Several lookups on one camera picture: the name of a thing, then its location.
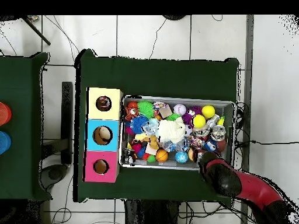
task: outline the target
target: circular hole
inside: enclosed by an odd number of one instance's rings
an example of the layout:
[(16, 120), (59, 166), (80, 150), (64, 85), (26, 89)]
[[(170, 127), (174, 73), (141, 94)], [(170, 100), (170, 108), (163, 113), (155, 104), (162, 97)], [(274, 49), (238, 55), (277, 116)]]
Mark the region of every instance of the circular hole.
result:
[(96, 108), (100, 111), (109, 111), (111, 109), (111, 100), (107, 96), (100, 96), (96, 100)]
[(98, 145), (107, 145), (112, 140), (112, 130), (107, 126), (99, 126), (93, 131), (92, 138)]
[(105, 174), (107, 173), (109, 166), (108, 166), (108, 162), (105, 160), (97, 160), (94, 164), (93, 164), (93, 169), (96, 173), (99, 174)]

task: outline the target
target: purple ball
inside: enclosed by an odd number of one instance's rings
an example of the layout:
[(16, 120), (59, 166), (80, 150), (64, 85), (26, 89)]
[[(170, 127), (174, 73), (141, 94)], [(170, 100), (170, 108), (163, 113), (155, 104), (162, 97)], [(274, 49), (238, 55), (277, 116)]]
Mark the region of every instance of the purple ball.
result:
[(182, 119), (184, 121), (184, 124), (189, 124), (192, 126), (191, 118), (195, 115), (201, 114), (201, 107), (199, 106), (193, 106), (191, 107), (183, 116)]

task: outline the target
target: green cloth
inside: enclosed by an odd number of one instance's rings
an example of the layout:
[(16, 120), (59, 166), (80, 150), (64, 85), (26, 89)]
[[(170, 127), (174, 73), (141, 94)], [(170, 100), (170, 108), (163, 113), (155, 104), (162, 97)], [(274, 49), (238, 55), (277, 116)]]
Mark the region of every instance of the green cloth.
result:
[(121, 167), (115, 183), (82, 181), (86, 87), (120, 89), (124, 95), (230, 100), (237, 95), (235, 58), (225, 62), (170, 61), (131, 58), (96, 58), (91, 50), (77, 57), (76, 94), (80, 94), (78, 176), (74, 176), (74, 199), (129, 198), (176, 201), (222, 201), (231, 199), (212, 192), (197, 171)]
[(12, 110), (10, 122), (0, 126), (11, 147), (0, 155), (0, 199), (48, 200), (39, 184), (41, 157), (41, 68), (47, 53), (30, 58), (0, 57), (0, 102)]

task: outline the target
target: green ball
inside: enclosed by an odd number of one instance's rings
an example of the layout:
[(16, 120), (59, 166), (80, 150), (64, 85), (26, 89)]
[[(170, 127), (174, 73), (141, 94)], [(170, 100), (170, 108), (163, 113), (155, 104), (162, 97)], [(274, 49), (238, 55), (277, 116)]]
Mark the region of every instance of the green ball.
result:
[(141, 101), (137, 103), (139, 113), (145, 115), (148, 119), (154, 117), (154, 111), (152, 109), (152, 103), (148, 101)]
[(155, 162), (156, 161), (156, 157), (154, 155), (150, 155), (147, 159), (148, 162)]
[(175, 121), (178, 117), (180, 117), (180, 114), (173, 113), (173, 114), (171, 114), (170, 116), (168, 116), (168, 117), (166, 118), (166, 120), (169, 120), (169, 121)]

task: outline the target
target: yellow box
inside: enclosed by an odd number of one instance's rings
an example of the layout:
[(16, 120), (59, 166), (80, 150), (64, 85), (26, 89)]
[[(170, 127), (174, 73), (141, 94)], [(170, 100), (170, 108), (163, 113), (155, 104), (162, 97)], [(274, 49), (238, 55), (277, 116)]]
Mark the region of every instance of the yellow box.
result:
[[(119, 120), (120, 101), (123, 93), (119, 89), (105, 89), (99, 87), (88, 87), (88, 118), (94, 120)], [(97, 108), (97, 100), (101, 96), (110, 99), (110, 109), (108, 111), (100, 111)]]

